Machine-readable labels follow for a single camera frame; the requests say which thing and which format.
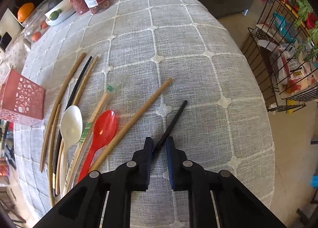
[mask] metal screw head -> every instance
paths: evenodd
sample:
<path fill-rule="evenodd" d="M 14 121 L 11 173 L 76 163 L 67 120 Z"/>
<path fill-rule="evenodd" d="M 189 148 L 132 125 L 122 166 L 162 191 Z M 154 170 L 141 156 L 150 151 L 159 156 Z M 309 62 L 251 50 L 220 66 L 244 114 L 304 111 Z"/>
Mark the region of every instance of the metal screw head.
<path fill-rule="evenodd" d="M 126 163 L 126 165 L 128 167 L 135 167 L 137 165 L 137 163 L 135 161 L 129 161 L 129 162 Z"/>
<path fill-rule="evenodd" d="M 231 176 L 231 173 L 228 170 L 222 170 L 220 174 L 222 177 L 225 177 L 225 178 Z"/>
<path fill-rule="evenodd" d="M 184 161 L 184 162 L 183 162 L 183 165 L 184 165 L 185 167 L 191 167 L 191 166 L 193 165 L 193 163 L 192 163 L 191 161 Z"/>
<path fill-rule="evenodd" d="M 89 174 L 89 176 L 90 176 L 91 178 L 96 178 L 96 177 L 98 177 L 98 175 L 99 175 L 99 172 L 98 172 L 98 171 L 92 171 L 92 172 Z"/>

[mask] tomato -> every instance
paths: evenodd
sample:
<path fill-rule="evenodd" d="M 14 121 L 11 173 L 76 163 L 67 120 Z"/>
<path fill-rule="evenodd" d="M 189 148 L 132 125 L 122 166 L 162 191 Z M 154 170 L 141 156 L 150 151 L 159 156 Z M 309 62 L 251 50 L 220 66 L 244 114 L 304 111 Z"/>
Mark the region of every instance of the tomato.
<path fill-rule="evenodd" d="M 32 40 L 33 40 L 34 42 L 38 41 L 40 38 L 41 38 L 41 33 L 40 33 L 40 32 L 35 32 L 35 33 L 32 35 Z"/>
<path fill-rule="evenodd" d="M 46 29 L 48 27 L 48 25 L 47 25 L 47 23 L 45 21 L 42 21 L 40 23 L 40 27 L 41 27 L 41 30 L 43 30 L 43 29 Z"/>

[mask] white plate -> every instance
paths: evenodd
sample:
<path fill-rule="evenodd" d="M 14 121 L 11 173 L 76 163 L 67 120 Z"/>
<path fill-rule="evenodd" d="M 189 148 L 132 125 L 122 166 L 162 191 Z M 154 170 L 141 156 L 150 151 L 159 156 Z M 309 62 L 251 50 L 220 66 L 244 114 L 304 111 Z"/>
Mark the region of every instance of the white plate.
<path fill-rule="evenodd" d="M 68 10 L 62 11 L 56 20 L 52 21 L 47 18 L 45 22 L 50 26 L 58 25 L 61 22 L 65 21 L 74 13 L 75 13 L 75 9 L 73 7 L 70 7 Z"/>
<path fill-rule="evenodd" d="M 65 11 L 68 10 L 72 4 L 70 3 L 69 0 L 63 0 L 60 3 L 58 3 L 54 8 L 52 8 L 50 11 L 45 13 L 45 16 L 50 19 L 50 14 L 58 9 Z"/>

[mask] gray tablecloth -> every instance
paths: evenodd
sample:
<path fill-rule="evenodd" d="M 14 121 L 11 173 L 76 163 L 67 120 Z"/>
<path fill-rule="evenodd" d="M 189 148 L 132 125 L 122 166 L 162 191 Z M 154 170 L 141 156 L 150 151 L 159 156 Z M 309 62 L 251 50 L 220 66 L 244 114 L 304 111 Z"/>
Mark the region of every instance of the gray tablecloth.
<path fill-rule="evenodd" d="M 274 153 L 268 116 L 245 57 L 227 30 L 197 0 L 113 0 L 103 13 L 73 15 L 50 28 L 26 60 L 22 74 L 46 89 L 44 121 L 15 125 L 14 143 L 21 189 L 38 217 L 50 209 L 47 170 L 39 172 L 45 125 L 82 52 L 87 57 L 69 83 L 62 109 L 88 57 L 99 56 L 79 104 L 84 125 L 116 76 L 123 78 L 123 88 L 105 109 L 115 111 L 119 128 L 166 79 L 174 80 L 104 161 L 102 172 L 130 160 L 145 137 L 158 141 L 188 100 L 172 132 L 176 147 L 207 170 L 231 171 L 270 205 Z M 152 166 L 148 191 L 133 193 L 131 227 L 189 226 L 187 194 L 171 191 L 166 170 L 163 150 Z"/>

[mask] black chopstick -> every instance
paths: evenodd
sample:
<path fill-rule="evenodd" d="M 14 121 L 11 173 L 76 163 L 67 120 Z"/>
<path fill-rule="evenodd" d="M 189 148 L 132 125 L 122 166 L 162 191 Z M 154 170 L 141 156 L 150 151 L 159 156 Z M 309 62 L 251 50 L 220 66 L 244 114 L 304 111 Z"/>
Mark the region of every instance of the black chopstick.
<path fill-rule="evenodd" d="M 170 135 L 172 129 L 174 128 L 175 124 L 177 123 L 183 109 L 185 108 L 185 106 L 187 105 L 188 101 L 184 100 L 182 105 L 180 106 L 178 112 L 176 113 L 176 115 L 174 116 L 173 120 L 171 121 L 171 123 L 169 124 L 166 132 L 163 134 L 162 138 L 160 139 L 160 141 L 158 142 L 158 144 L 155 146 L 154 150 L 152 151 L 152 161 L 155 160 L 155 158 L 157 157 L 159 151 L 161 150 L 161 148 L 164 146 L 164 143 L 167 139 L 167 137 Z"/>
<path fill-rule="evenodd" d="M 79 84 L 85 74 L 85 71 L 86 69 L 88 68 L 88 65 L 90 64 L 91 60 L 92 60 L 93 57 L 89 57 L 88 61 L 86 62 L 81 74 L 79 75 L 77 81 L 76 81 L 76 84 L 73 88 L 73 91 L 71 93 L 71 96 L 70 98 L 68 99 L 68 102 L 67 102 L 67 105 L 66 105 L 66 108 L 65 110 L 70 107 L 73 103 L 73 100 L 75 98 L 75 95 L 76 95 L 76 92 L 77 92 L 77 89 L 79 87 Z M 62 141 L 62 135 L 61 135 L 61 130 L 59 130 L 58 132 L 58 139 L 56 141 L 56 146 L 55 146 L 55 153 L 54 153 L 54 160 L 53 160 L 53 192 L 54 192 L 54 195 L 56 195 L 55 193 L 55 188 L 56 188 L 56 171 L 57 171 L 57 165 L 58 165 L 58 153 L 59 153 L 59 150 L 60 150 L 60 147 L 61 147 L 61 141 Z"/>

